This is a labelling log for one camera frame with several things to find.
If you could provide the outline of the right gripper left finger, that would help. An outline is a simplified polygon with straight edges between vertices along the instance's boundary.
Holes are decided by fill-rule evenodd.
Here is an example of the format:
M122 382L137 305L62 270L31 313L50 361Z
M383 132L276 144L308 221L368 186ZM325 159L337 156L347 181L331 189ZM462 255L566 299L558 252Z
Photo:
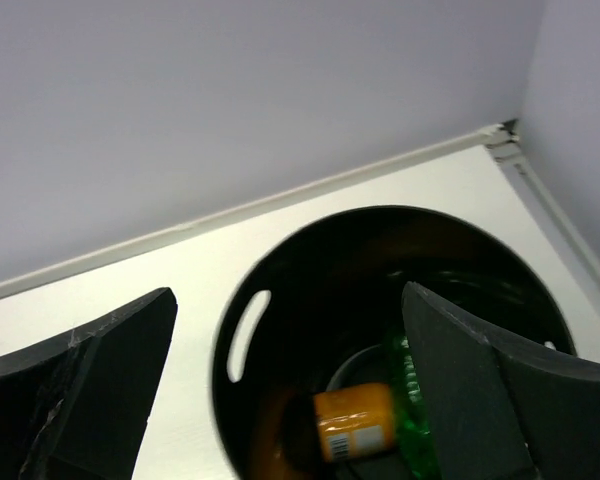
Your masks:
M0 356L0 479L129 479L171 344L159 288Z

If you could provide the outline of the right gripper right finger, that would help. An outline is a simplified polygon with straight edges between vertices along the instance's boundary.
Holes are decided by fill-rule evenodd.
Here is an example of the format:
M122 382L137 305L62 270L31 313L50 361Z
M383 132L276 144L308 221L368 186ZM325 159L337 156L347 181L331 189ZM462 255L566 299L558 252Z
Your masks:
M406 336L445 479L600 479L600 363L410 282Z

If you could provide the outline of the green plastic bottle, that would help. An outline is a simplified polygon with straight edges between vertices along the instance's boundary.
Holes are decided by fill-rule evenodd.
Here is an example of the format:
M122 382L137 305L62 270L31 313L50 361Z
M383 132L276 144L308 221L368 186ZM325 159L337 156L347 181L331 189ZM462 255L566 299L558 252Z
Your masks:
M397 326L392 327L385 337L384 348L398 449L416 479L441 479L424 398L405 332Z

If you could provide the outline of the orange juice bottle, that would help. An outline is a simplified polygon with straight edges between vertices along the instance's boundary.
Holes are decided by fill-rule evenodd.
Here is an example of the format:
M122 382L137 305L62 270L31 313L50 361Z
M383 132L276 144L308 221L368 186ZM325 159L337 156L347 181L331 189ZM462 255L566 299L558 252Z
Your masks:
M326 479L334 467L396 446L394 402L385 383L321 393L278 390L255 422L248 479Z

